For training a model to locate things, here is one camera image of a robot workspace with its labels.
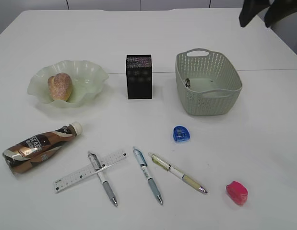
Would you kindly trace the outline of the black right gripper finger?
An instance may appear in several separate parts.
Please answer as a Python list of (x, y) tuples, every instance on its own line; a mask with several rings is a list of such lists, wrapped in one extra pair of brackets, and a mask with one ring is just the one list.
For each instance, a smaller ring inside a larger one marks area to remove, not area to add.
[(265, 26), (271, 27), (276, 22), (297, 12), (297, 0), (275, 0), (264, 16)]
[(270, 5), (269, 0), (244, 0), (239, 15), (240, 26), (246, 27), (258, 13)]

